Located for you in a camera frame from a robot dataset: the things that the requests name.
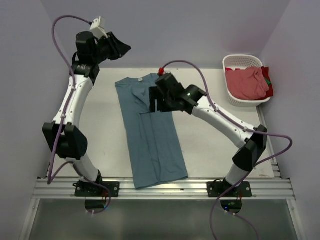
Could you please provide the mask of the teal blue t shirt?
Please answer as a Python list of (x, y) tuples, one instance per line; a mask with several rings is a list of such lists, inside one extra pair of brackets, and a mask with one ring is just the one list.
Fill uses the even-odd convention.
[(188, 171), (171, 112), (150, 112), (155, 73), (115, 83), (137, 190), (183, 180)]

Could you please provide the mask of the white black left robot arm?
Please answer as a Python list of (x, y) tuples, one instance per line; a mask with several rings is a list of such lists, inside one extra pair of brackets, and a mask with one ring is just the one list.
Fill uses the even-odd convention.
[(80, 119), (89, 93), (100, 72), (99, 65), (122, 58), (131, 47), (118, 40), (112, 32), (97, 36), (91, 31), (76, 35), (77, 51), (69, 64), (70, 78), (66, 95), (52, 122), (43, 124), (42, 132), (51, 150), (48, 182), (57, 173), (53, 171), (55, 157), (72, 164), (82, 182), (88, 182), (86, 190), (92, 196), (103, 193), (104, 184), (99, 181), (100, 171), (90, 160), (88, 139), (80, 130)]

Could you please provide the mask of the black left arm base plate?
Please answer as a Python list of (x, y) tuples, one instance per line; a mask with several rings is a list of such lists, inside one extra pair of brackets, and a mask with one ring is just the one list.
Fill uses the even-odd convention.
[(99, 183), (89, 183), (77, 181), (72, 185), (75, 187), (76, 197), (112, 197), (117, 198), (120, 191), (119, 181), (103, 181)]

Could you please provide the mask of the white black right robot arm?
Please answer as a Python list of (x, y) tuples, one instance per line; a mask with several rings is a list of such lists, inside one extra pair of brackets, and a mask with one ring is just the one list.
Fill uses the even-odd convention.
[(166, 73), (149, 88), (150, 112), (186, 112), (199, 118), (225, 135), (237, 148), (233, 164), (222, 181), (223, 192), (235, 196), (240, 190), (240, 181), (250, 173), (267, 147), (267, 128), (254, 127), (226, 112), (209, 100), (209, 95), (195, 85), (184, 88), (175, 76)]

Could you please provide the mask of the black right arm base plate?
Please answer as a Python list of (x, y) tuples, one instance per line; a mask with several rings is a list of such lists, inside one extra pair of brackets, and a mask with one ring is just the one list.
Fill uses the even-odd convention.
[(225, 180), (216, 179), (206, 183), (206, 190), (209, 198), (250, 198), (253, 196), (251, 185), (248, 181), (243, 181), (237, 186), (232, 186)]

